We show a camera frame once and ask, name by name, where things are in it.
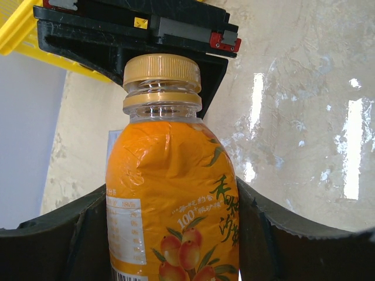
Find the orange bottle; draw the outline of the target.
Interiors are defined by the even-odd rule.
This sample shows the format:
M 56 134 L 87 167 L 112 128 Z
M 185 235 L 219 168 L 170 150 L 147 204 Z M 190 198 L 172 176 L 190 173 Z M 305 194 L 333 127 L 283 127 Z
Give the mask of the orange bottle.
M 113 280 L 237 280 L 240 202 L 224 147 L 188 102 L 125 102 L 107 165 Z

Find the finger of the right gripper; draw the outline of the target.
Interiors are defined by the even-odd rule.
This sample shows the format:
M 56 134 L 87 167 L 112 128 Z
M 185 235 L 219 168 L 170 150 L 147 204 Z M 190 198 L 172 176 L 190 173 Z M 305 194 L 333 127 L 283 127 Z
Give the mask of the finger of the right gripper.
M 203 119 L 226 74 L 228 59 L 203 53 L 192 53 L 188 58 L 195 61 L 200 68 L 202 90 L 199 95 L 202 99 L 202 110 L 197 116 Z

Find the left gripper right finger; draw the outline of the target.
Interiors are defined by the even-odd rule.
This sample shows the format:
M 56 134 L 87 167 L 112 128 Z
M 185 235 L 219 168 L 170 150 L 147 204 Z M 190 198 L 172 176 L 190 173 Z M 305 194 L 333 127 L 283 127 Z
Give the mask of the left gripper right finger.
M 237 187 L 243 280 L 374 280 L 373 228 L 332 228 Z

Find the orange cap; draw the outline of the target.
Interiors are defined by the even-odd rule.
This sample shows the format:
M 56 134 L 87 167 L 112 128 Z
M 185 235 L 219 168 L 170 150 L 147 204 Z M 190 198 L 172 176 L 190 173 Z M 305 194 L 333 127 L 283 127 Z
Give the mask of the orange cap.
M 173 80 L 188 83 L 196 93 L 201 92 L 198 64 L 175 54 L 145 54 L 129 60 L 124 67 L 122 86 L 145 80 Z

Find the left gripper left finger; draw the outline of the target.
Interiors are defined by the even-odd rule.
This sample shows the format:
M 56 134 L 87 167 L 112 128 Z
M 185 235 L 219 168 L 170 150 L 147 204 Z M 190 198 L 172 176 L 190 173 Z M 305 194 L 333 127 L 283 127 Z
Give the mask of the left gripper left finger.
M 1 280 L 111 280 L 105 186 L 1 229 Z

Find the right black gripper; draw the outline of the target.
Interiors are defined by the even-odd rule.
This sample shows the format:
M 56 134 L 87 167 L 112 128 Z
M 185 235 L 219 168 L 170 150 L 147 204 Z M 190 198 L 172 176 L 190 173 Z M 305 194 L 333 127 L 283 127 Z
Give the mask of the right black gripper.
M 203 1 L 43 1 L 33 7 L 39 47 L 122 84 L 143 44 L 236 57 L 230 14 Z

